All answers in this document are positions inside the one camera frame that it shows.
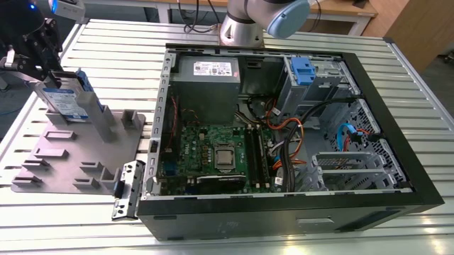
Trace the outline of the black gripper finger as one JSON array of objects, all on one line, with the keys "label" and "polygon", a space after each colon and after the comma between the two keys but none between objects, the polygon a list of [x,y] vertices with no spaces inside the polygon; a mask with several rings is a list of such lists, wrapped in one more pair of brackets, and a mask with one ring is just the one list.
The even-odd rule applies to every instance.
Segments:
[{"label": "black gripper finger", "polygon": [[24,81],[44,82],[46,87],[59,88],[62,82],[54,76],[51,70],[36,68],[35,62],[30,58],[16,59],[18,77]]},{"label": "black gripper finger", "polygon": [[42,27],[24,36],[28,57],[46,71],[63,71],[59,53],[63,51],[58,21],[46,19]]}]

